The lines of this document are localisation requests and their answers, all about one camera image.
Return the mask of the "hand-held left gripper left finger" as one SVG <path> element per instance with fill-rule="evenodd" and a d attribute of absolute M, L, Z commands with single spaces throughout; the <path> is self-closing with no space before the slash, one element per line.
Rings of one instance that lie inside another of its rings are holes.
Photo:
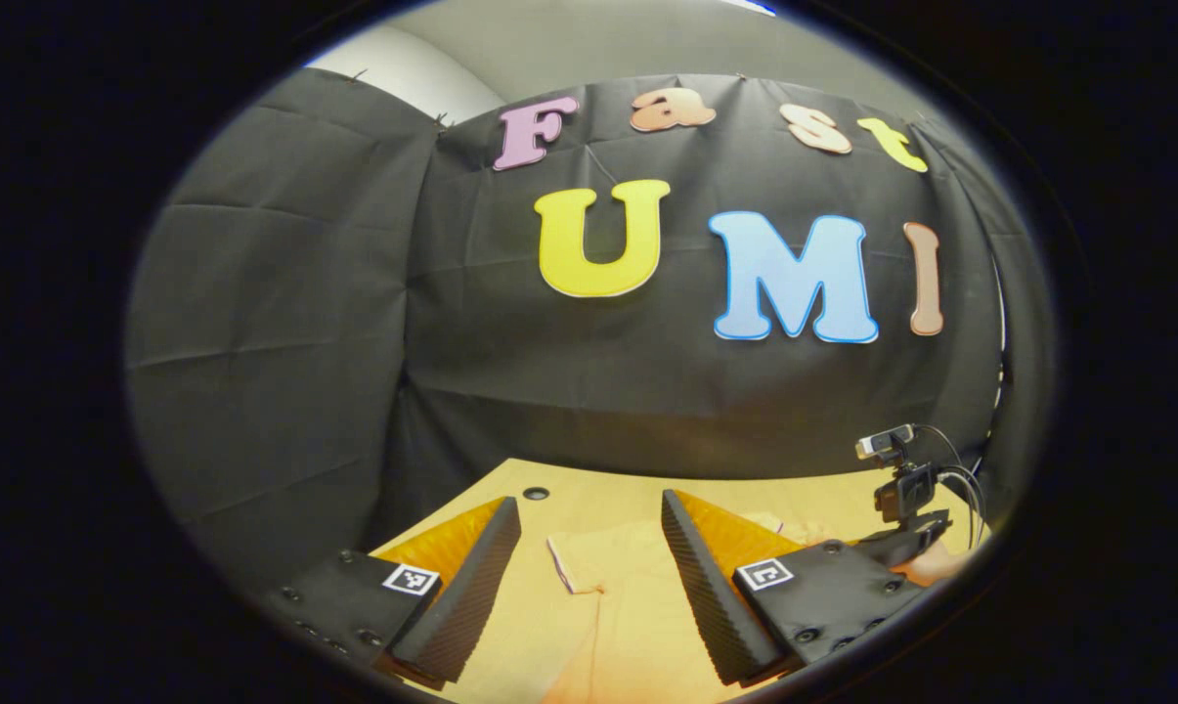
<path fill-rule="evenodd" d="M 256 602 L 355 675 L 441 690 L 477 649 L 521 534 L 518 502 L 499 496 L 393 547 L 338 550 Z"/>

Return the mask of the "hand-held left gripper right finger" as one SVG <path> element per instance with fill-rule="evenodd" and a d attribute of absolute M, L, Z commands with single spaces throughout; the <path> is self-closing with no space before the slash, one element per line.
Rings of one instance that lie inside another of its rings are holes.
<path fill-rule="evenodd" d="M 748 686 L 838 655 L 909 606 L 921 587 L 898 566 L 940 539 L 941 513 L 802 545 L 668 489 L 661 526 L 715 673 Z"/>

